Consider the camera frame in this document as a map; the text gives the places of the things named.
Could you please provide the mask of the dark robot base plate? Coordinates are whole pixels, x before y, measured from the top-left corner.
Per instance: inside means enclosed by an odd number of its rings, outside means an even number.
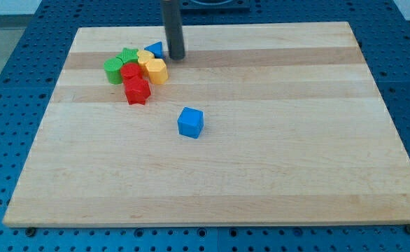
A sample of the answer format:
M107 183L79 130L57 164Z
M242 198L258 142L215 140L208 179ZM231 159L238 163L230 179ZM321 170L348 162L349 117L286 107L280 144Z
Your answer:
M246 11L250 0L180 0L182 11Z

